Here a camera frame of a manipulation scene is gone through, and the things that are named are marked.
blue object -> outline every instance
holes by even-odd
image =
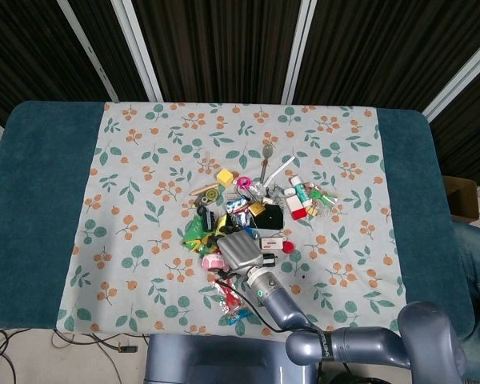
[[[24,102],[0,144],[0,328],[54,328],[101,102]],[[430,128],[377,109],[408,302],[438,303],[459,337],[474,316]]]

floor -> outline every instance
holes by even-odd
[[[56,349],[51,344],[52,334],[51,330],[29,330],[15,335],[10,340],[6,354],[14,364],[18,384],[120,383],[111,362],[97,346],[68,346],[64,349]],[[75,340],[90,341],[83,336],[77,336]],[[138,346],[138,352],[134,354],[120,354],[107,348],[106,351],[118,368],[122,384],[141,384],[146,366],[146,344],[141,338],[130,338],[125,335],[114,340],[121,345]],[[54,338],[54,344],[65,345],[64,341],[57,337]],[[398,368],[359,364],[352,364],[350,368],[360,375],[383,378],[393,384],[411,383],[410,372]],[[324,369],[333,373],[343,371],[343,366],[339,363],[331,363],[324,365]],[[12,382],[8,364],[0,359],[0,383]]]

small bottle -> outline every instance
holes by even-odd
[[[306,193],[306,188],[302,184],[302,180],[299,176],[293,176],[290,179],[290,184],[295,188],[297,192],[298,199],[301,201],[302,205],[306,208],[311,205],[311,199]]]

